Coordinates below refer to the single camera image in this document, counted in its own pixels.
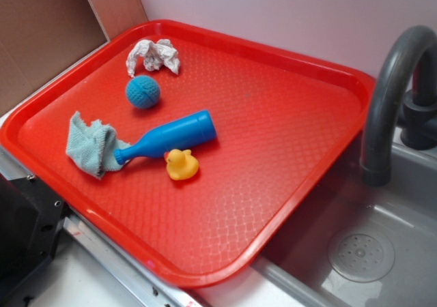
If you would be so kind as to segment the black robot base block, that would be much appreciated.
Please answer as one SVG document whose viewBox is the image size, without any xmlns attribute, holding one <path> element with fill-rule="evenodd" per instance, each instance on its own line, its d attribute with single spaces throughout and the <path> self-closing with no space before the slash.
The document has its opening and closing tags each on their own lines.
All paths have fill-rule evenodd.
<svg viewBox="0 0 437 307">
<path fill-rule="evenodd" d="M 1 299 L 53 260 L 66 208 L 40 179 L 1 177 Z"/>
</svg>

